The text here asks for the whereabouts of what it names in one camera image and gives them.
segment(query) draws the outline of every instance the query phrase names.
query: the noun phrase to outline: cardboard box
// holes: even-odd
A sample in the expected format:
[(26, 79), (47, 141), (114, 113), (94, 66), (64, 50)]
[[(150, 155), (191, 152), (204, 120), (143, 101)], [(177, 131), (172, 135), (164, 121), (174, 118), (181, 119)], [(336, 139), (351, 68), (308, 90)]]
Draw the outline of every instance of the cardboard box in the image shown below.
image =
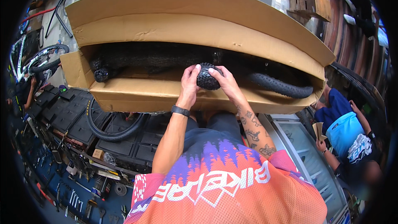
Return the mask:
[[(32, 16), (33, 14), (36, 14), (38, 12), (41, 12), (44, 10), (44, 7), (41, 8), (36, 8), (34, 10), (29, 11), (29, 16)], [(27, 32), (31, 32), (33, 30), (38, 30), (41, 28), (41, 22), (43, 19), (43, 15), (39, 15), (37, 17), (31, 18), (29, 20), (29, 26), (27, 27)]]
[(95, 149), (94, 153), (93, 153), (93, 157), (98, 158), (99, 160), (103, 161), (104, 154), (105, 154), (105, 152), (103, 150)]
[[(294, 113), (315, 103), (325, 85), (324, 66), (335, 59), (305, 27), (258, 0), (79, 0), (66, 11), (80, 49), (61, 56), (65, 77), (71, 87), (90, 89), (105, 111), (169, 111), (180, 94), (182, 69), (151, 76), (130, 70), (97, 83), (88, 62), (102, 43), (163, 41), (220, 47), (308, 73), (314, 92), (305, 99), (238, 82), (260, 113)], [(199, 91), (193, 109), (236, 112), (221, 89)]]

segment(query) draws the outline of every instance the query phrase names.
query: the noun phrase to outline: small box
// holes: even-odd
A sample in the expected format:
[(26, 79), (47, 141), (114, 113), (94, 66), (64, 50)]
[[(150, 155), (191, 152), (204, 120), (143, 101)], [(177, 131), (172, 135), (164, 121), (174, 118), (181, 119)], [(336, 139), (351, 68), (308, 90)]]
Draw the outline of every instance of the small box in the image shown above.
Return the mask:
[(105, 154), (105, 152), (103, 150), (95, 149), (94, 153), (93, 153), (93, 157), (98, 158), (99, 160), (103, 161), (104, 154)]

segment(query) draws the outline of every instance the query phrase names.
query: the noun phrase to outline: bicycle wheel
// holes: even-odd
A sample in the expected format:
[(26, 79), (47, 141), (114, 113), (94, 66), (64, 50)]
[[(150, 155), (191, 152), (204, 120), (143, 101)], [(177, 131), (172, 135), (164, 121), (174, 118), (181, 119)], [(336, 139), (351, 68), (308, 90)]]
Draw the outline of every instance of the bicycle wheel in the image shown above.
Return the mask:
[(108, 142), (126, 139), (145, 125), (149, 114), (103, 112), (94, 96), (87, 104), (87, 124), (98, 138)]
[(63, 44), (51, 45), (37, 52), (31, 59), (25, 61), (24, 65), (26, 66), (30, 61), (37, 58), (37, 60), (30, 66), (30, 72), (42, 72), (57, 66), (61, 62), (59, 56), (66, 53), (69, 53), (68, 46)]

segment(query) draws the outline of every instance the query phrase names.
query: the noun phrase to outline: wheel rim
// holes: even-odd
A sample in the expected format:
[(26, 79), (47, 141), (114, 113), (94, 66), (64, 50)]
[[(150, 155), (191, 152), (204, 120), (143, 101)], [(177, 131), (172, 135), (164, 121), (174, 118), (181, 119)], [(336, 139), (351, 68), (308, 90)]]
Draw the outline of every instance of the wheel rim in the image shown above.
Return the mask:
[[(40, 67), (40, 66), (43, 66), (43, 65), (45, 65), (45, 64), (47, 64), (47, 63), (53, 62), (53, 61), (59, 59), (59, 56), (60, 56), (60, 55), (63, 55), (63, 54), (66, 53), (66, 52), (65, 52), (66, 50), (65, 50), (64, 48), (62, 48), (62, 47), (57, 47), (57, 46), (55, 46), (55, 47), (49, 47), (49, 48), (47, 48), (47, 49), (45, 49), (45, 50), (47, 51), (47, 53), (46, 53), (46, 54), (43, 54), (43, 55), (41, 55), (41, 56), (39, 56), (39, 58), (37, 59), (37, 61), (36, 61), (35, 63), (32, 64), (33, 67)], [(27, 64), (29, 64), (30, 61), (31, 61), (31, 60), (26, 61), (26, 62), (25, 62), (25, 66), (26, 66)]]
[(97, 132), (117, 136), (133, 128), (141, 118), (140, 113), (104, 112), (95, 99), (89, 104), (88, 117)]

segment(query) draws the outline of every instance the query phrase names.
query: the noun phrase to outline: purple pattern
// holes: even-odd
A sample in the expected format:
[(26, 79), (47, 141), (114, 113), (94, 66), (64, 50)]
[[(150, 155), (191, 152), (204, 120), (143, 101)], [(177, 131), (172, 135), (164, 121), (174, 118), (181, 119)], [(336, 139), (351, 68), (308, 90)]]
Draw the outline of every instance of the purple pattern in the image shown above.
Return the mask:
[(204, 166), (208, 171), (211, 171), (211, 167), (214, 162), (212, 159), (220, 159), (224, 165), (229, 159), (231, 159), (234, 165), (238, 167), (239, 154), (242, 154), (246, 160), (248, 160), (249, 157), (252, 157), (254, 162), (260, 166), (262, 164), (260, 159), (261, 155), (254, 150), (247, 152), (248, 149), (249, 148), (244, 145), (231, 142), (227, 139), (205, 142), (200, 156), (197, 155), (199, 152), (196, 154), (190, 150), (184, 152), (164, 178), (163, 183), (170, 183), (173, 179), (178, 182), (179, 178), (182, 178), (182, 184), (186, 185), (189, 173), (194, 172), (196, 168), (199, 169), (201, 167), (202, 157), (204, 157)]

